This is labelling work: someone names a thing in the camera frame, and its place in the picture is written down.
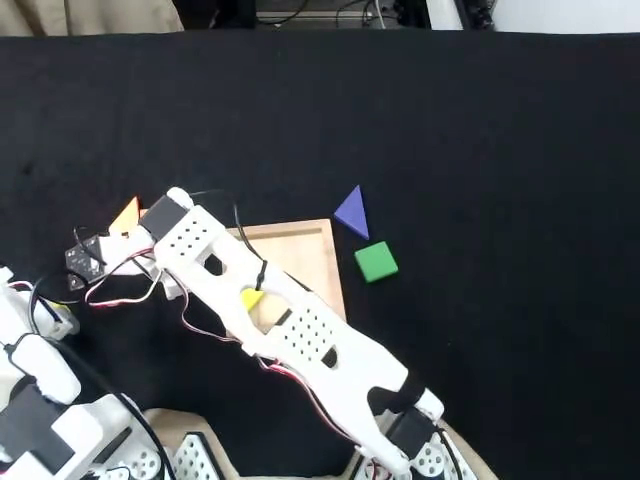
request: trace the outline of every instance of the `purple triangle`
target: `purple triangle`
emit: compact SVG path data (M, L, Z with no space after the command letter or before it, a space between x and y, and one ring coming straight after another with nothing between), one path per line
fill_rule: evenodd
M369 229L367 228L367 217L364 213L360 185L353 189L353 192L342 202L333 216L358 235L369 240Z

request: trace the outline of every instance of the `green cube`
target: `green cube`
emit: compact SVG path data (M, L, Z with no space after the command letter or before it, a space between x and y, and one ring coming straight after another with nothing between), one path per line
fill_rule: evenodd
M367 283L375 282L398 272L398 265L391 255L387 242L376 243L356 252L356 262Z

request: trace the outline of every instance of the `black table surface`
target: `black table surface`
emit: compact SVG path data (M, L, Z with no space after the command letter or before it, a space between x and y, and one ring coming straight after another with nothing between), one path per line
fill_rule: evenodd
M499 476L628 473L639 55L639 36L1 39L0 257L34 280L74 225L172 185L233 191L262 224L329 217L360 184L370 243L400 272L365 284L353 252L368 243L335 225L349 322L422 376ZM206 417L243 475L344 468L350 446L296 385L178 310L160 292L80 310L73 344L141 407Z

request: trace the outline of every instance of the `yellow block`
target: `yellow block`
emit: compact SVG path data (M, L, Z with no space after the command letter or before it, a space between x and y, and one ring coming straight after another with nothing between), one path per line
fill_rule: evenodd
M125 207L109 227L109 234L122 235L129 233L138 225L138 220L140 220L140 204L138 203L138 197L133 197L129 205Z
M260 301L264 292L258 292L253 288L247 288L242 291L242 303L244 303L244 307L247 311L251 311L253 307Z

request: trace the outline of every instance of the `wooden board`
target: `wooden board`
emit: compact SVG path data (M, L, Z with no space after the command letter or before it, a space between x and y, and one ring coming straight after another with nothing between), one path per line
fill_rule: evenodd
M345 319L329 219L258 225L245 227L244 231L263 258L307 285ZM229 229L229 232L238 237L236 229ZM251 318L260 330L268 331L286 309L287 305L281 298L265 294L251 310Z

